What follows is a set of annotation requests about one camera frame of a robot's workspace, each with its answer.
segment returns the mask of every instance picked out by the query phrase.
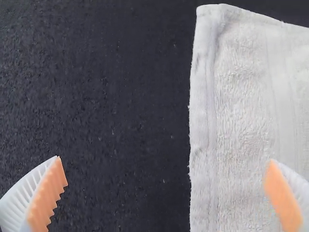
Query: dark carpet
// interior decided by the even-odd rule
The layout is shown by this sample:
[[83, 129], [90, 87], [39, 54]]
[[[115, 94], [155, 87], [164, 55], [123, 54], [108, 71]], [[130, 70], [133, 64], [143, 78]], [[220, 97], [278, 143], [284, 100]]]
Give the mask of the dark carpet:
[[[51, 232], [188, 232], [195, 10], [219, 2], [0, 1], [0, 194], [59, 155]], [[229, 3], [309, 26], [297, 1]]]

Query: orange rubber pad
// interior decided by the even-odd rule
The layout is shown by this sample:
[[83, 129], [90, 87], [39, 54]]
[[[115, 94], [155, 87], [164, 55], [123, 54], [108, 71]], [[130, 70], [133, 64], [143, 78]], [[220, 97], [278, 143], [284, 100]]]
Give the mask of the orange rubber pad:
[[300, 207], [276, 163], [271, 160], [266, 171], [264, 190], [285, 232], [298, 232], [303, 225]]
[[68, 186], [60, 157], [57, 157], [37, 189], [36, 195], [30, 205], [27, 221], [33, 232], [47, 232], [47, 225], [51, 223], [50, 217], [57, 208], [56, 201], [64, 187]]

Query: plastic teeth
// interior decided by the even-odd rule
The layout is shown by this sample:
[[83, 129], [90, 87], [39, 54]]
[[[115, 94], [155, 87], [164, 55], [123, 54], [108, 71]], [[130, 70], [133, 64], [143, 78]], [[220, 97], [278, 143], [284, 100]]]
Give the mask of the plastic teeth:
[[266, 171], [264, 190], [285, 232], [307, 231], [309, 183], [301, 175], [271, 160]]
[[68, 182], [60, 157], [32, 169], [0, 199], [2, 232], [47, 232]]

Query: terry cloth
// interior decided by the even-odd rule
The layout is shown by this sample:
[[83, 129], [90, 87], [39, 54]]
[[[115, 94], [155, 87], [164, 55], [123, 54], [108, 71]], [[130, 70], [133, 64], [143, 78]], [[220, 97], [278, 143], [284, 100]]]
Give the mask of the terry cloth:
[[309, 177], [309, 29], [197, 9], [190, 77], [191, 232], [279, 232], [270, 158]]

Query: white towel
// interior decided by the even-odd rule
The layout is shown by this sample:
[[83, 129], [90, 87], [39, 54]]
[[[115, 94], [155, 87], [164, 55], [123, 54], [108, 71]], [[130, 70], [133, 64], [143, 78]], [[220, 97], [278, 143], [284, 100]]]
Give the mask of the white towel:
[[279, 232], [269, 158], [309, 177], [309, 29], [200, 6], [190, 77], [191, 232]]

